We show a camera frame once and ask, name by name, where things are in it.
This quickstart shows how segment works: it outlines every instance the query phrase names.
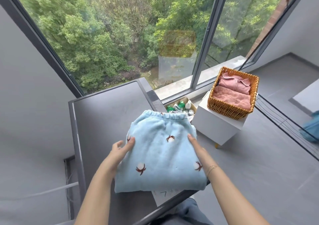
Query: elastic waistband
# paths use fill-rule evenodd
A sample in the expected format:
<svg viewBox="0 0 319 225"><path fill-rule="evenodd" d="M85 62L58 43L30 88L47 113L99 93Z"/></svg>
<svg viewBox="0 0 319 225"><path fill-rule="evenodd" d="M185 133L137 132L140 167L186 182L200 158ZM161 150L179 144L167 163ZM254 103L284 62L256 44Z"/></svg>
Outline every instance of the elastic waistband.
<svg viewBox="0 0 319 225"><path fill-rule="evenodd" d="M142 114L143 116L153 116L160 119L169 120L187 120L187 116L184 113L164 113L164 112L154 112L152 110L146 110Z"/></svg>

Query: gold bracelet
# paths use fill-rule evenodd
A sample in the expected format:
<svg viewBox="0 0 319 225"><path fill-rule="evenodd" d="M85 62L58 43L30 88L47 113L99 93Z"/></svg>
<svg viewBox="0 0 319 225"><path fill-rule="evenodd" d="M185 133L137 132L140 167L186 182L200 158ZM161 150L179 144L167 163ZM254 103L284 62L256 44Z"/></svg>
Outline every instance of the gold bracelet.
<svg viewBox="0 0 319 225"><path fill-rule="evenodd" d="M217 168L218 166L217 166L217 165L211 165L210 167L212 167L212 168L211 168L210 171L207 173L207 177L208 177L209 173L210 173L213 169Z"/></svg>

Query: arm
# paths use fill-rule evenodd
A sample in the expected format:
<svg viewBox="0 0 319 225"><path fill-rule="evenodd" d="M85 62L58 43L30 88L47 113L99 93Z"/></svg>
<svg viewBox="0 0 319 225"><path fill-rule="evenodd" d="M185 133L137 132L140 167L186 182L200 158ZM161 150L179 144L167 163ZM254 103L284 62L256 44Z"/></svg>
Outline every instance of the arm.
<svg viewBox="0 0 319 225"><path fill-rule="evenodd" d="M107 225L110 212L111 183L118 164L135 143L135 138L120 148L123 141L112 146L110 154L101 163L87 189L84 201L74 225Z"/></svg>
<svg viewBox="0 0 319 225"><path fill-rule="evenodd" d="M218 203L229 225L269 225L259 212L240 193L209 153L190 134L199 161L211 182Z"/></svg>

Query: person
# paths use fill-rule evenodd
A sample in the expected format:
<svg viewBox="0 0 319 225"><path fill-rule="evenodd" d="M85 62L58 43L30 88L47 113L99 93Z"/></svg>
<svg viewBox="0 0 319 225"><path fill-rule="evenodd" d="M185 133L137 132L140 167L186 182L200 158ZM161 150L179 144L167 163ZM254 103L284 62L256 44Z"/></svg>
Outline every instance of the person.
<svg viewBox="0 0 319 225"><path fill-rule="evenodd" d="M218 203L229 225L269 225L258 211L247 201L241 192L230 181L224 171L213 160L209 153L200 146L197 140L188 134L207 178L210 180ZM120 147L123 141L112 146L110 154L101 163L86 192L82 206L74 225L108 224L111 183L115 177L118 164L130 151L135 138ZM167 215L151 223L161 225L179 224L212 224L199 210L194 199L186 199L176 207L174 215Z"/></svg>

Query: window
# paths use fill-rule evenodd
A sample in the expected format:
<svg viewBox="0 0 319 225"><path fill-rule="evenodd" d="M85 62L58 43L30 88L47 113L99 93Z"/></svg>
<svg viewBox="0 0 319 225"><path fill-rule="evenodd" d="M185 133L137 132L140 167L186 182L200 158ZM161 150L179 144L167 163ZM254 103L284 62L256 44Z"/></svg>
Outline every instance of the window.
<svg viewBox="0 0 319 225"><path fill-rule="evenodd" d="M139 77L153 89L189 77L189 88L214 2L19 1L89 94Z"/></svg>
<svg viewBox="0 0 319 225"><path fill-rule="evenodd" d="M243 64L284 11L289 0L226 0L198 83L222 66Z"/></svg>

